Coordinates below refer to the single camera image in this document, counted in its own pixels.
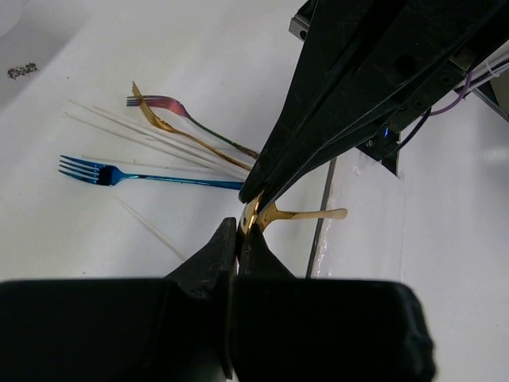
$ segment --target purple wire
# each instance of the purple wire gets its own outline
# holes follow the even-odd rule
[[[440,109],[440,110],[437,110],[437,111],[432,111],[429,116],[434,116],[434,115],[439,115],[439,114],[445,113],[446,111],[449,111],[453,107],[455,107],[467,95],[467,92],[468,92],[468,90],[470,88],[470,83],[471,82],[472,82],[472,72],[470,72],[467,75],[467,79],[464,82],[464,86],[461,89],[460,94],[458,94],[458,98],[456,98],[456,100],[453,103],[451,103],[450,105],[444,107],[443,109]]]

